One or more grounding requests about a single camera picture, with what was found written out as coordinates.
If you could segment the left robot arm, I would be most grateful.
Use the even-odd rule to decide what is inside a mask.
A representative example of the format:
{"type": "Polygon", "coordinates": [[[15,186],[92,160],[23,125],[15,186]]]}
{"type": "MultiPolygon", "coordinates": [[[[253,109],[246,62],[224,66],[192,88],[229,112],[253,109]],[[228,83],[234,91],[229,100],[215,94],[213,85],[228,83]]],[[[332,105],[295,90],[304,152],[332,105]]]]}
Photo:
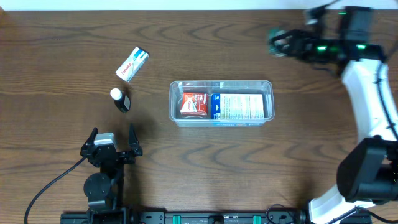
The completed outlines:
{"type": "Polygon", "coordinates": [[[81,147],[80,155],[99,169],[99,172],[87,178],[83,187],[90,210],[115,210],[123,204],[124,166],[135,163],[136,157],[143,155],[132,124],[129,127],[128,145],[128,151],[118,152],[114,134],[100,134],[94,128],[81,147]]]}

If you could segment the red medicine box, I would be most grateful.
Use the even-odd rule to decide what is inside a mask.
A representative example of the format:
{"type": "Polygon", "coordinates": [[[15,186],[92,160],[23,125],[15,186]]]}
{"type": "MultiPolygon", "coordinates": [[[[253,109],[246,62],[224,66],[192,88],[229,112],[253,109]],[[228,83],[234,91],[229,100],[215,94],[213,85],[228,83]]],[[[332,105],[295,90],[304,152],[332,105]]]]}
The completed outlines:
{"type": "Polygon", "coordinates": [[[208,94],[184,92],[180,113],[182,115],[206,116],[208,113],[208,94]]]}

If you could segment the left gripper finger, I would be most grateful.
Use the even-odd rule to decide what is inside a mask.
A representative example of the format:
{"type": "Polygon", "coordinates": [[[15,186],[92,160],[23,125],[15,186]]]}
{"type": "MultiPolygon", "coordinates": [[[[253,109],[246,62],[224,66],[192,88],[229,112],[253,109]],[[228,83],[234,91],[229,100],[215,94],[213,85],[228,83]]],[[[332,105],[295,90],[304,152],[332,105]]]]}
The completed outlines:
{"type": "Polygon", "coordinates": [[[94,146],[94,140],[96,135],[98,134],[98,128],[93,128],[91,134],[89,135],[88,139],[82,145],[82,149],[90,149],[94,146]]]}
{"type": "Polygon", "coordinates": [[[136,136],[136,132],[134,129],[134,125],[131,123],[129,126],[129,140],[128,140],[129,147],[134,151],[140,151],[141,146],[139,144],[139,140],[136,136]]]}

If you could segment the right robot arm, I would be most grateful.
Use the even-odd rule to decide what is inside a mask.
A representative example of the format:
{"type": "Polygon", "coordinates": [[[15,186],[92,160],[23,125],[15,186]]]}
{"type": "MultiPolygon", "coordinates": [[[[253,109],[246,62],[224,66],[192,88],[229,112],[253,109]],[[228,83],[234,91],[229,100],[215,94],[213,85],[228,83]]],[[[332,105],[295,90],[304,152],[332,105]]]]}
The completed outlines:
{"type": "Polygon", "coordinates": [[[389,87],[388,54],[369,43],[373,11],[347,6],[336,39],[323,36],[326,6],[305,12],[311,30],[272,30],[269,49],[322,70],[338,67],[354,111],[358,145],[340,163],[336,184],[292,216],[294,223],[371,223],[371,207],[397,200],[397,109],[389,87]]]}

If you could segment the blue white medicine box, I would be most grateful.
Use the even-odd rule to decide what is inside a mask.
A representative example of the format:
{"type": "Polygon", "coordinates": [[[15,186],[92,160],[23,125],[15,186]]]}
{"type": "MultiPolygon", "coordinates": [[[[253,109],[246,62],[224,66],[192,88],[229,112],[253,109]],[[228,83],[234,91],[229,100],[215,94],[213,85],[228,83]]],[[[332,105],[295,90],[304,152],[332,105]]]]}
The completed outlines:
{"type": "Polygon", "coordinates": [[[215,93],[211,98],[213,119],[262,119],[264,103],[261,94],[215,93]]]}

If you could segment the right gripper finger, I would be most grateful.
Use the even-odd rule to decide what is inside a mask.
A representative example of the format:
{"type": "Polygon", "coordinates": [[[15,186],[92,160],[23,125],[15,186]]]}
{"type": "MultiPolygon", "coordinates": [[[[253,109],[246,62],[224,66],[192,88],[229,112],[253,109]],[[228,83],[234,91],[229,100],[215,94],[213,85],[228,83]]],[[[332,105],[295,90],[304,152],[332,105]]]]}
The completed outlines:
{"type": "Polygon", "coordinates": [[[281,49],[270,47],[269,53],[274,57],[293,57],[294,53],[292,53],[290,47],[282,47],[281,49]]]}
{"type": "Polygon", "coordinates": [[[268,34],[269,42],[289,42],[294,35],[294,30],[271,29],[268,34]]]}

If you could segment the white Panadol box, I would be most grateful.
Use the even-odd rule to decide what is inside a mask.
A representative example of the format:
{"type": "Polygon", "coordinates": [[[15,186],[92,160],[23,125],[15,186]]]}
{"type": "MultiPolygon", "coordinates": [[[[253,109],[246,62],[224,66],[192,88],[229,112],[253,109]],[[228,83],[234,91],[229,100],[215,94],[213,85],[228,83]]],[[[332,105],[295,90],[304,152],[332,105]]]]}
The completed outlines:
{"type": "Polygon", "coordinates": [[[140,47],[135,47],[130,56],[116,70],[116,75],[125,82],[130,82],[148,58],[148,52],[140,47]]]}

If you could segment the green box round logo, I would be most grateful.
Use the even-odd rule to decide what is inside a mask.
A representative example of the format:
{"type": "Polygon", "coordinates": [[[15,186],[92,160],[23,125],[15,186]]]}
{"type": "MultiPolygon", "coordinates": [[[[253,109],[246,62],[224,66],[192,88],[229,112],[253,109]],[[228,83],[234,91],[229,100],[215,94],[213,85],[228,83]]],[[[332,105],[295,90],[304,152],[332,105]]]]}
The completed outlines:
{"type": "Polygon", "coordinates": [[[278,45],[276,40],[273,40],[274,37],[277,37],[279,35],[284,34],[285,31],[284,30],[280,30],[278,28],[273,28],[269,31],[269,35],[268,35],[268,44],[269,44],[269,48],[270,47],[275,47],[278,45]]]}

